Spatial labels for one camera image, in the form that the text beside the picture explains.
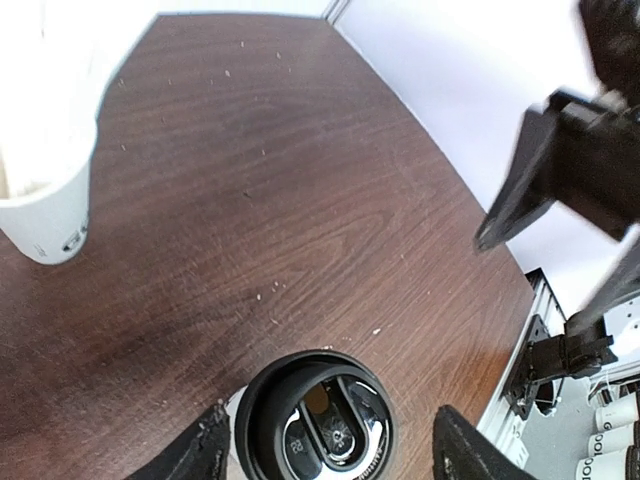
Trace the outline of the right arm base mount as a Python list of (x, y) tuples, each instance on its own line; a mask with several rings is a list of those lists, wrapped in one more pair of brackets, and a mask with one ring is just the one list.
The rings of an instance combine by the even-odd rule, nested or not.
[(577, 335), (552, 336), (543, 318), (533, 315), (502, 391), (510, 410), (526, 420), (542, 386), (566, 377), (590, 377), (616, 362), (613, 343), (603, 318)]

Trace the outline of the right aluminium frame post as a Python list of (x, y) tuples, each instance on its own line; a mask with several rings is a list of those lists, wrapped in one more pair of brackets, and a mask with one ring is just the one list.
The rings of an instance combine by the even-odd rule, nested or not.
[(322, 18), (334, 25), (349, 6), (350, 0), (330, 0), (322, 13)]

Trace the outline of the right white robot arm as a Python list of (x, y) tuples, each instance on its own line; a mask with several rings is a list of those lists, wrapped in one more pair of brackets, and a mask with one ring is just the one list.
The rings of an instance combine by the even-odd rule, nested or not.
[(613, 100), (555, 91), (529, 108), (506, 179), (474, 244), (503, 244), (556, 202), (620, 241), (639, 222), (639, 4), (578, 4), (596, 77)]

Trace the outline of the white straw holder cup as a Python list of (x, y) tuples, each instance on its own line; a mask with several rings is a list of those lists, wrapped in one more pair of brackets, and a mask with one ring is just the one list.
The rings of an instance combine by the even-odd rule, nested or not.
[(1, 231), (61, 264), (87, 239), (97, 110), (112, 63), (99, 50), (118, 1), (1, 4)]

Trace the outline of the aluminium front rail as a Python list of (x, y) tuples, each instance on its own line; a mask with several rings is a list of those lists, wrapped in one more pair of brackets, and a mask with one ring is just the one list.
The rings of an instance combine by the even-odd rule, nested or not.
[(563, 382), (544, 386), (536, 377), (528, 354), (534, 344), (565, 332), (566, 316), (542, 269), (526, 274), (533, 302), (516, 347), (496, 390), (482, 414), (477, 430), (517, 467), (524, 468), (529, 451), (524, 443), (527, 421), (534, 412), (554, 410)]

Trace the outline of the black plastic cup lid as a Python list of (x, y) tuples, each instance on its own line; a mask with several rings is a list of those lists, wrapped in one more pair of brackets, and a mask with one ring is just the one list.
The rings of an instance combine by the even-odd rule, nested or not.
[(235, 440), (248, 479), (387, 479), (399, 432), (376, 375), (344, 353), (279, 358), (247, 385)]

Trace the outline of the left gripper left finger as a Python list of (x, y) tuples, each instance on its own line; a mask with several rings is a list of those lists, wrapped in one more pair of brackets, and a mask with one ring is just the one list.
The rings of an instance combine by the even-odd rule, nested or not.
[(209, 407), (164, 450), (127, 479), (226, 479), (229, 451), (229, 416), (223, 407)]

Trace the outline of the background paper cups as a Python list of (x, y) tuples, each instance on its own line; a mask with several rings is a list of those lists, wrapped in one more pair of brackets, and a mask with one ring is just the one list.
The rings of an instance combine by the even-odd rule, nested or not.
[(595, 412), (597, 431), (578, 461), (576, 480), (639, 478), (639, 393), (628, 394)]

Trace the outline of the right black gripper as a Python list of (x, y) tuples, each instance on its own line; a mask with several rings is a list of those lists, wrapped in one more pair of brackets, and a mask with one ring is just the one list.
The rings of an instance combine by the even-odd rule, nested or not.
[[(509, 171), (474, 236), (491, 250), (522, 233), (558, 200), (620, 240), (639, 221), (639, 118), (558, 90), (522, 117)], [(569, 319), (587, 330), (639, 285), (639, 239), (586, 306)]]

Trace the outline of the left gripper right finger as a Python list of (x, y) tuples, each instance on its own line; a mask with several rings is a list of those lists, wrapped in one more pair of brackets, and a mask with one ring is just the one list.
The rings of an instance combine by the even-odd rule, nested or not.
[(432, 456), (435, 480), (534, 480), (451, 405), (434, 418)]

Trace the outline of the white paper coffee cup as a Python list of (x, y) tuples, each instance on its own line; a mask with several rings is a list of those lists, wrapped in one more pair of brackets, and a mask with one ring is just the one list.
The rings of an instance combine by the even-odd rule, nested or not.
[(230, 443), (229, 443), (229, 454), (227, 459), (227, 479), (228, 480), (247, 480), (248, 477), (245, 474), (236, 448), (236, 440), (235, 440), (235, 421), (238, 415), (238, 409), (240, 406), (240, 402), (242, 397), (247, 389), (247, 386), (243, 386), (239, 390), (237, 390), (226, 402), (225, 411), (229, 417), (229, 427), (230, 427)]

